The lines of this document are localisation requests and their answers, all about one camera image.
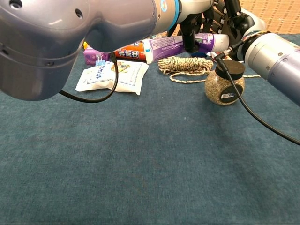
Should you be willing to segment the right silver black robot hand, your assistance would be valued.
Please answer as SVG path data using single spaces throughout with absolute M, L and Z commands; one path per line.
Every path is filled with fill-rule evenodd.
M 241 7 L 239 0 L 215 0 L 211 31 L 229 37 L 229 45 L 238 43 L 252 31 L 266 29 L 266 23 Z

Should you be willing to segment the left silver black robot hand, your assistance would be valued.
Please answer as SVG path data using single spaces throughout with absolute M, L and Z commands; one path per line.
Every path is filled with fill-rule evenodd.
M 212 0 L 175 0 L 175 16 L 167 30 L 167 36 L 170 37 L 180 25 L 183 47 L 188 53 L 198 51 L 195 43 L 196 21 L 205 11 L 211 9 Z

